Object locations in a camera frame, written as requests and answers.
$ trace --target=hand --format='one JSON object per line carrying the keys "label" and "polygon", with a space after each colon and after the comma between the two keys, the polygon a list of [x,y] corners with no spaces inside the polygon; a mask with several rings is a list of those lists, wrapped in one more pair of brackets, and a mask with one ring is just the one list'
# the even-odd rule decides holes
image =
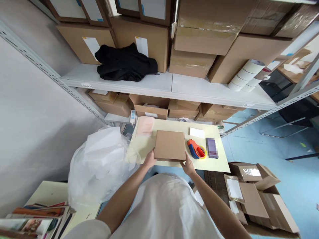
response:
{"label": "hand", "polygon": [[150,169],[153,167],[157,162],[157,158],[154,158],[154,149],[152,149],[145,158],[145,161],[143,163],[143,166],[147,167],[147,169]]}
{"label": "hand", "polygon": [[193,165],[193,162],[191,161],[191,159],[189,158],[188,154],[185,152],[186,154],[186,163],[184,164],[184,162],[180,162],[180,165],[182,166],[184,172],[188,175],[191,176],[193,174],[197,174]]}

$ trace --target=white shirt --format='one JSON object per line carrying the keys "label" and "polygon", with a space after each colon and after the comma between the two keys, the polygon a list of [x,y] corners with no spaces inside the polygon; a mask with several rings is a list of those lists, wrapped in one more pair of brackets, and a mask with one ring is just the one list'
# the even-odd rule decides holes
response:
{"label": "white shirt", "polygon": [[99,220],[74,227],[64,239],[223,238],[197,202],[188,183],[170,174],[157,174],[139,188],[131,213],[111,234]]}

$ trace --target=table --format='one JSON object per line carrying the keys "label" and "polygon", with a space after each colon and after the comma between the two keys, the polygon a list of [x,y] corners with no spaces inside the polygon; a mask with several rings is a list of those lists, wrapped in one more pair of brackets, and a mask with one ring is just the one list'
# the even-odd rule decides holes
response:
{"label": "table", "polygon": [[[138,152],[141,156],[141,163],[144,162],[145,157],[148,152],[150,152],[156,141],[157,130],[166,130],[166,131],[175,131],[183,132],[185,135],[185,149],[189,155],[189,158],[192,160],[194,168],[207,171],[218,171],[218,172],[230,172],[225,150],[222,144],[222,140],[219,135],[218,127],[215,125],[207,124],[197,124],[197,123],[187,123],[171,120],[162,120],[155,119],[152,136],[150,138],[136,136],[137,128],[139,127],[140,119],[138,119],[137,124],[134,129],[134,133],[131,139],[131,143],[127,152],[127,155],[133,155],[134,152]],[[204,159],[194,159],[190,154],[190,151],[187,146],[187,141],[189,139],[195,140],[198,145],[206,146],[206,139],[198,138],[189,135],[189,128],[202,129],[205,131],[205,137],[215,138],[216,148],[218,152],[218,159],[204,158]],[[168,161],[157,161],[156,165],[160,166],[169,166],[169,167],[178,167],[181,168],[180,163],[178,162],[168,162]]]}

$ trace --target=person's left hand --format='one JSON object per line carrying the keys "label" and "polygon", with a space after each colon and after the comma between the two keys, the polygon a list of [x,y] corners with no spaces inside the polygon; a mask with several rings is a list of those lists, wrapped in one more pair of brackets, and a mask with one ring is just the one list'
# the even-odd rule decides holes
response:
{"label": "person's left hand", "polygon": [[145,161],[143,163],[143,166],[147,167],[147,169],[150,169],[153,167],[157,162],[157,159],[154,158],[154,149],[152,149],[145,158]]}

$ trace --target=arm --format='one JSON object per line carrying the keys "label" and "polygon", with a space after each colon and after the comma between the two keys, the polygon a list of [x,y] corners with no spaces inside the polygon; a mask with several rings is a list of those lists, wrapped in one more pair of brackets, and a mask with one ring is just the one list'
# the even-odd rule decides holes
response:
{"label": "arm", "polygon": [[136,196],[147,171],[155,165],[154,149],[146,156],[144,164],[116,191],[97,217],[105,222],[113,233],[122,223]]}
{"label": "arm", "polygon": [[223,200],[196,173],[192,161],[186,154],[186,164],[180,163],[184,172],[192,179],[201,195],[216,227],[225,239],[251,239],[249,233]]}

